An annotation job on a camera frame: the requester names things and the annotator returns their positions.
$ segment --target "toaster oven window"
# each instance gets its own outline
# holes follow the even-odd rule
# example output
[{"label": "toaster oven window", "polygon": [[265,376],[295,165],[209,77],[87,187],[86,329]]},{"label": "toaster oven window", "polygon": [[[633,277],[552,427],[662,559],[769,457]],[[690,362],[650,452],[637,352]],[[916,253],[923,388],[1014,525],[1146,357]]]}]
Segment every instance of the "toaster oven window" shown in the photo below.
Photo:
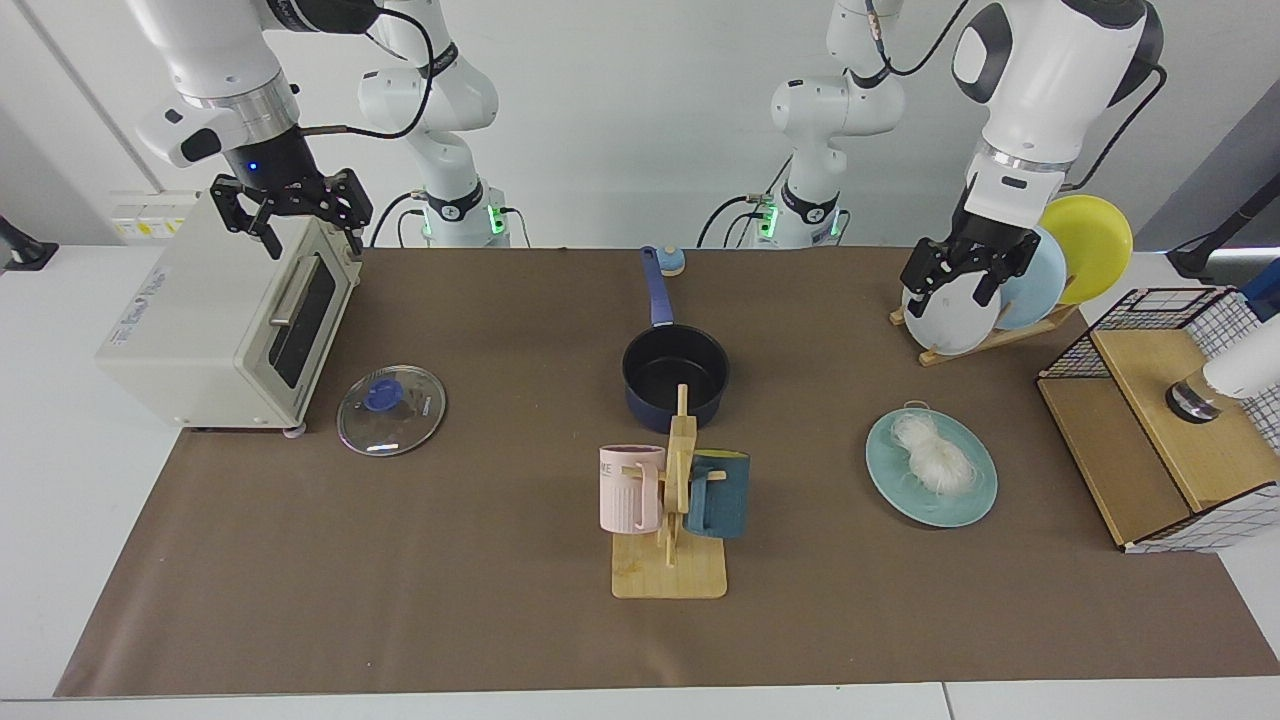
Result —
[{"label": "toaster oven window", "polygon": [[[319,252],[316,252],[316,258],[320,258]],[[334,282],[333,273],[321,259],[316,265],[316,274],[311,278],[311,284],[307,286],[307,293],[302,300],[302,309],[298,311],[297,319],[292,325],[280,328],[275,333],[268,360],[291,389],[298,387],[302,368],[307,364],[307,357],[311,356],[311,347],[320,334],[320,325],[324,324],[324,318],[337,290],[338,283]]]}]

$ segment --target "electrical socket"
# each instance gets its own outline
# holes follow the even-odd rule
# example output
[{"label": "electrical socket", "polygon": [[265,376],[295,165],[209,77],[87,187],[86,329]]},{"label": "electrical socket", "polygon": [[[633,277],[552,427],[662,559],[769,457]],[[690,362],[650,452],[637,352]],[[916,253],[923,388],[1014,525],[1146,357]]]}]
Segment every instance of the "electrical socket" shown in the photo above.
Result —
[{"label": "electrical socket", "polygon": [[196,192],[111,192],[113,200],[123,201],[111,210],[111,227],[116,236],[129,243],[146,245],[169,240],[191,214]]}]

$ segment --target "brown tablecloth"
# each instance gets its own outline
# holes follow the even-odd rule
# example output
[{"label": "brown tablecloth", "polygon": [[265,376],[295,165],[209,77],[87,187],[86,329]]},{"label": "brown tablecloth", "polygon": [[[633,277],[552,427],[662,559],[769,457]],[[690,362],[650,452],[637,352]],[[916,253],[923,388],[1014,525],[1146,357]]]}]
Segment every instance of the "brown tablecloth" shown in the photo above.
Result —
[{"label": "brown tablecloth", "polygon": [[[596,447],[648,322],[636,251],[372,251],[310,432],[184,433],[60,696],[1171,678],[1280,671],[1222,564],[1126,557],[1034,387],[1082,331],[924,369],[886,320],[905,255],[691,252],[676,316],[732,379],[703,447],[753,456],[728,596],[620,601]],[[436,437],[339,443],[365,373],[438,374]],[[1000,496],[934,530],[872,486],[872,423],[920,398],[989,447]]]}]

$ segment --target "yellow plate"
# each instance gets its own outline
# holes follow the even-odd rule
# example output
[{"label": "yellow plate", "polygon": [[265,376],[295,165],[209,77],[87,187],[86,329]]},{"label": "yellow plate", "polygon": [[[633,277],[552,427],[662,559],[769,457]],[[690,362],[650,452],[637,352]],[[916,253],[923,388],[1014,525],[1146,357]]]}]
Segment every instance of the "yellow plate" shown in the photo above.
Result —
[{"label": "yellow plate", "polygon": [[1064,305],[1078,305],[1111,288],[1133,256],[1133,229],[1119,208],[1092,195],[1050,202],[1041,227],[1057,238],[1069,281]]}]

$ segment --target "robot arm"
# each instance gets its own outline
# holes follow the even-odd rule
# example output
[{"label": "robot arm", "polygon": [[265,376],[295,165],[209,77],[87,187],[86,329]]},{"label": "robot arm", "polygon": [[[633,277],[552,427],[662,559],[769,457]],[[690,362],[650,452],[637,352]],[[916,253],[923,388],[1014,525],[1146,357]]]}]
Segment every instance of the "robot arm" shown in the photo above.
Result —
[{"label": "robot arm", "polygon": [[1169,407],[1188,423],[1215,420],[1243,400],[1280,383],[1280,315],[1254,328],[1166,392]]},{"label": "robot arm", "polygon": [[[298,127],[296,87],[262,38],[264,29],[364,33],[379,17],[372,0],[127,0],[164,56],[177,96],[140,124],[142,142],[177,167],[223,154],[234,177],[210,192],[230,232],[280,245],[271,215],[315,215],[342,228],[352,252],[372,206],[356,174],[324,176]],[[250,215],[239,204],[257,204]]]},{"label": "robot arm", "polygon": [[13,258],[0,265],[5,270],[42,270],[58,252],[56,242],[40,242],[13,227],[4,215],[0,215],[0,246],[6,247]]},{"label": "robot arm", "polygon": [[[897,22],[902,0],[877,4],[884,32]],[[827,29],[827,50],[847,70],[840,77],[799,78],[773,94],[773,124],[791,140],[791,169],[782,184],[782,204],[771,206],[762,247],[809,247],[829,236],[840,200],[840,177],[849,165],[835,137],[867,137],[890,132],[906,106],[895,77],[874,77],[884,63],[868,32],[865,0],[836,0]]]},{"label": "robot arm", "polygon": [[938,287],[983,272],[974,300],[991,302],[1027,272],[1030,229],[1079,158],[1089,126],[1155,69],[1164,45],[1146,0],[998,0],[956,46],[952,74],[991,118],[969,164],[951,234],[922,240],[902,270],[920,315]]},{"label": "robot arm", "polygon": [[476,173],[471,149],[456,133],[489,127],[498,115],[493,82],[462,56],[444,23],[438,0],[388,0],[387,8],[416,18],[436,45],[429,59],[421,35],[390,20],[374,31],[383,46],[411,67],[366,73],[360,83],[360,108],[383,128],[413,120],[424,87],[433,77],[431,102],[417,126],[401,142],[412,149],[422,178],[424,236],[431,246],[484,247],[507,242],[502,192]]}]

